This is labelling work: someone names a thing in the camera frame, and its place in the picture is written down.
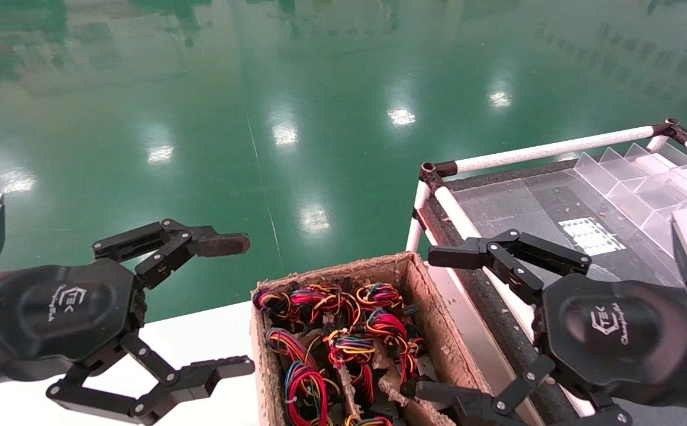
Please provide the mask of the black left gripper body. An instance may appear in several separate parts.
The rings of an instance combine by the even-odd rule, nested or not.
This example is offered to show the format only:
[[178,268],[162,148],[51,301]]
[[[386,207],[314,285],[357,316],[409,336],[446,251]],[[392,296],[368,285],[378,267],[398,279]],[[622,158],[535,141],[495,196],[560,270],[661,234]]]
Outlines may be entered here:
[[49,379],[143,326],[133,273],[101,259],[0,273],[0,379]]

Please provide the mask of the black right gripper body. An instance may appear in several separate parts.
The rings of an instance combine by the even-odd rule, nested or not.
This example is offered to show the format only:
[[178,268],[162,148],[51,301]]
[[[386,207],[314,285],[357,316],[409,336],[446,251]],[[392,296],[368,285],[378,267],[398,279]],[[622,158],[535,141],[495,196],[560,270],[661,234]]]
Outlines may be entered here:
[[681,288],[571,273],[541,293],[541,351],[571,393],[659,393],[687,367]]

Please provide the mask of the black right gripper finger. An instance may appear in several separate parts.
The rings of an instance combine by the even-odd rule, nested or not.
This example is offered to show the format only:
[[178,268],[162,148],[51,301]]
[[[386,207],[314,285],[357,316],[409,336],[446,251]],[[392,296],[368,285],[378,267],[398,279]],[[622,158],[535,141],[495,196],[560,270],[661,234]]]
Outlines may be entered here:
[[[460,425],[526,425],[516,414],[516,408],[541,385],[544,378],[555,372],[557,364],[540,355],[499,396],[462,386],[444,385],[429,380],[417,380],[415,396],[451,407]],[[595,413],[560,422],[559,425],[633,425],[633,419],[608,394],[589,395]]]
[[569,273],[585,275],[591,258],[519,230],[507,230],[491,238],[468,237],[459,246],[431,246],[428,251],[429,265],[448,269],[489,269],[523,302],[538,305],[544,283],[524,263],[565,277]]

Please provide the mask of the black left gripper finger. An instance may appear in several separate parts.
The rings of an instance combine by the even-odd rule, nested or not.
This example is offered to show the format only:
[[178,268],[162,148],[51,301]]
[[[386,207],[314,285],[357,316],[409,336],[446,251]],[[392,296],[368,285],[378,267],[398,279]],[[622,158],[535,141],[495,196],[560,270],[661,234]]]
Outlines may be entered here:
[[98,240],[93,254],[118,263],[145,256],[134,269],[136,288],[154,289],[195,256],[233,256],[249,248],[247,234],[219,234],[212,226],[187,227],[165,219]]
[[[85,381],[130,355],[157,383],[137,398],[86,388]],[[175,369],[144,343],[136,333],[127,333],[103,346],[49,386],[46,396],[60,407],[86,415],[130,424],[154,425],[177,405],[208,399],[220,380],[247,376],[256,370],[248,356],[194,362]]]

